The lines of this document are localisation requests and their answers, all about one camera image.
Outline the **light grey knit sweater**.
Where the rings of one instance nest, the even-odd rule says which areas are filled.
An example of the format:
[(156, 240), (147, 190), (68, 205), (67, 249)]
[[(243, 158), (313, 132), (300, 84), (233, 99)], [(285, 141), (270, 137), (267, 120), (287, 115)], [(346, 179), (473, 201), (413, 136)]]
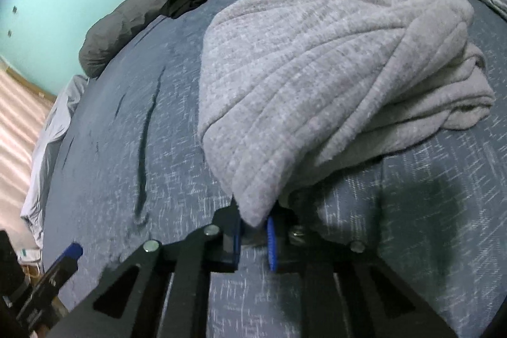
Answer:
[(495, 100), (467, 0), (238, 0), (204, 34), (198, 138), (241, 218), (465, 130)]

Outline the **dark blue patterned bedsheet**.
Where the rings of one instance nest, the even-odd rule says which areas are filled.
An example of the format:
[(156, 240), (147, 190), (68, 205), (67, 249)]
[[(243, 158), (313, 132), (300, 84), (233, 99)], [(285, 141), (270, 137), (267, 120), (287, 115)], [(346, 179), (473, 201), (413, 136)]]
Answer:
[(300, 282), (268, 267), (276, 204), (372, 248), (459, 337), (506, 296), (506, 22), (479, 0), (208, 0), (160, 16), (91, 80), (58, 151), (43, 260), (83, 254), (75, 308), (150, 239), (236, 201), (210, 337), (297, 337)]

